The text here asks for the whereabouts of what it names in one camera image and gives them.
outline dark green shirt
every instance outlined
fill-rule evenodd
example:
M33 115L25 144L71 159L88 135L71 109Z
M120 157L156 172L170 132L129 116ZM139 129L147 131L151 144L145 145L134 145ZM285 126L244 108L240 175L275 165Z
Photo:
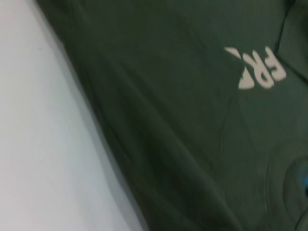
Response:
M308 0L37 0L151 231L308 230Z

